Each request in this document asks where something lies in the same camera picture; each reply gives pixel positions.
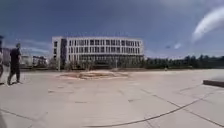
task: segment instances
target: man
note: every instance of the man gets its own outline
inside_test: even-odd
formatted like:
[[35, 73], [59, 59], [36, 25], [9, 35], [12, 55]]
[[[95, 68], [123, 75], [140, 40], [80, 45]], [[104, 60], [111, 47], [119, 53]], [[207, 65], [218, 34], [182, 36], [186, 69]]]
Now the man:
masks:
[[10, 64], [10, 73], [8, 77], [8, 85], [11, 85], [11, 79], [14, 74], [16, 74], [16, 82], [20, 83], [20, 69], [19, 69], [19, 60], [20, 60], [20, 43], [16, 44], [16, 48], [12, 49], [10, 52], [11, 64]]

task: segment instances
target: distant building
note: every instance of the distant building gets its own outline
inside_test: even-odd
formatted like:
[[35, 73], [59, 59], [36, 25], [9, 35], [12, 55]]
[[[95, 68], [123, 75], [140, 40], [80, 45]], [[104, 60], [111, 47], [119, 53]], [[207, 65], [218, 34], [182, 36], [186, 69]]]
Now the distant building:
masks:
[[47, 59], [43, 56], [21, 56], [21, 68], [43, 68], [47, 66]]
[[124, 60], [134, 63], [144, 57], [143, 41], [120, 37], [53, 37], [53, 58], [61, 60], [61, 66], [76, 62], [109, 64], [119, 67]]

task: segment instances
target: white building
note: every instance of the white building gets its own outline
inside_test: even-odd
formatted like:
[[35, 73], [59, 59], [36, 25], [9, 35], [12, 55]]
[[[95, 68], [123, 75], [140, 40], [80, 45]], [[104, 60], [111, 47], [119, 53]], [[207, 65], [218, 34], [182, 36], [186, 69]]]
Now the white building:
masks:
[[53, 57], [68, 62], [111, 63], [124, 59], [140, 61], [144, 56], [143, 41], [121, 37], [53, 37]]

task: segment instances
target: concrete pavement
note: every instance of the concrete pavement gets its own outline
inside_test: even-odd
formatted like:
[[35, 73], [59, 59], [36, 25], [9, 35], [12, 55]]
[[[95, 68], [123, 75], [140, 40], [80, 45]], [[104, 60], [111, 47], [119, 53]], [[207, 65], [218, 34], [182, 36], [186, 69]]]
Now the concrete pavement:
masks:
[[23, 73], [23, 84], [0, 86], [1, 128], [224, 127], [224, 89], [202, 85], [224, 70], [131, 72], [97, 80], [61, 74]]

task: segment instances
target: sky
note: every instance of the sky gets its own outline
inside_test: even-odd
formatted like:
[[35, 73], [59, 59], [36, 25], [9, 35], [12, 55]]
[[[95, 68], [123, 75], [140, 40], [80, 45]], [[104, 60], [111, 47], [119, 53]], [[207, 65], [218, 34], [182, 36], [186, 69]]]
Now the sky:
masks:
[[0, 0], [4, 45], [51, 56], [52, 36], [120, 36], [144, 41], [147, 57], [224, 55], [224, 27], [196, 43], [192, 33], [224, 0]]

